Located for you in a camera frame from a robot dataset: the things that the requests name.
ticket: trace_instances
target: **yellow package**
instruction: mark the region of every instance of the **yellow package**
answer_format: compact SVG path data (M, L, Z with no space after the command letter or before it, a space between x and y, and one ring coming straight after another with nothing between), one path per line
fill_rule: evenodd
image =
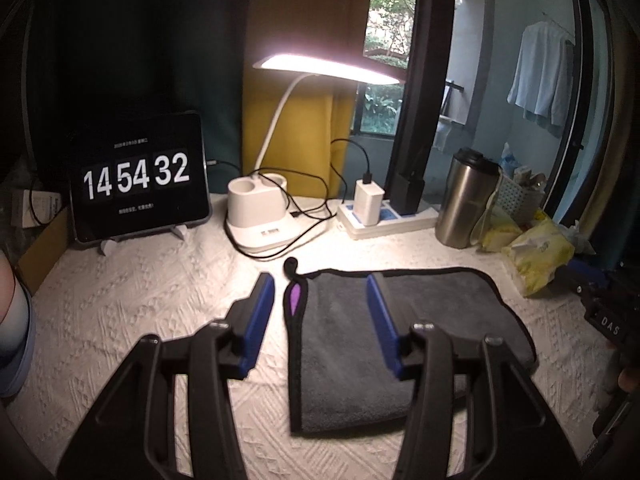
M522 229L516 222L500 206L494 206L489 230L482 237L480 247L488 253L499 253L521 234Z
M536 293L554 278L556 269L574 257L574 246L549 218L502 250L523 296Z

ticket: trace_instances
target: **gray towel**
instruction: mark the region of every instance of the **gray towel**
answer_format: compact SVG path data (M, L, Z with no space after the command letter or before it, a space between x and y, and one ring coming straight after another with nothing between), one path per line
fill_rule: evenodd
M384 363L366 300L370 272L320 270L296 274L284 295L289 334L289 411L292 433L344 430L406 415L413 381L399 382ZM493 280L475 269L386 270L391 294L421 319L469 339L502 336L531 369L536 349L522 321ZM465 378L456 377L456 394Z

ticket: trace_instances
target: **screw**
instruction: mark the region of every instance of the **screw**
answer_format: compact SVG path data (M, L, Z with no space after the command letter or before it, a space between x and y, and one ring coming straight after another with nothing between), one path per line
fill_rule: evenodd
M504 343L504 339L501 337L485 336L484 342L490 346L500 346Z
M414 330L433 330L433 323L414 323Z

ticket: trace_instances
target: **cardboard box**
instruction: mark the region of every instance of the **cardboard box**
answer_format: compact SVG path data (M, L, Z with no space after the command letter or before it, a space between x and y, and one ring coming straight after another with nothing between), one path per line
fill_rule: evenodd
M31 295L36 293L72 239L69 208L65 207L18 260L16 271Z
M31 204L37 220L31 211ZM11 225L23 229L48 224L62 208L60 193L14 189L12 191Z

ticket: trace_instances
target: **green curtain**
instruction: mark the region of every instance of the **green curtain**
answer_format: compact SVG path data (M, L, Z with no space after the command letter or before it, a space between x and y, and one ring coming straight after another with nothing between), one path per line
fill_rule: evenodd
M207 158L240 163L248 0L58 1L57 21L51 1L37 1L33 27L48 30L57 45L57 88L49 84L33 100L59 100L60 135L101 116L196 110ZM30 41L30 59L50 49ZM32 135L46 137L45 127ZM232 168L212 168L210 191L226 192L235 176Z

